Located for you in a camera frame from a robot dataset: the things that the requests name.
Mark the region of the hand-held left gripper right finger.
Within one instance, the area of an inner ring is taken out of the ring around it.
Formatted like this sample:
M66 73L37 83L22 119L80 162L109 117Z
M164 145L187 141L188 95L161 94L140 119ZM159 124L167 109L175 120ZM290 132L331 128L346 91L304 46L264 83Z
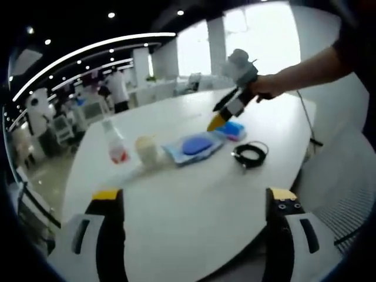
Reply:
M331 230L289 190L266 189L263 281L321 281L337 265Z

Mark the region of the person's right hand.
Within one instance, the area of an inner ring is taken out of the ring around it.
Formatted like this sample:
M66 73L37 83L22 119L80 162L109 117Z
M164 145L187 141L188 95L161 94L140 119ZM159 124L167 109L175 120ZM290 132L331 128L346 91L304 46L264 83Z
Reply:
M281 77L278 74L258 76L257 80L250 85L250 90L257 97L256 102L271 100L286 91Z

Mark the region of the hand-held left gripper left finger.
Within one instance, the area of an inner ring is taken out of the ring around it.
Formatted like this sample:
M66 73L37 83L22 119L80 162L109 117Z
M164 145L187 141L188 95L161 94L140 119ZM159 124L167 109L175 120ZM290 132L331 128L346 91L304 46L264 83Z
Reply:
M127 281L123 190L99 191L55 240L55 271L64 281Z

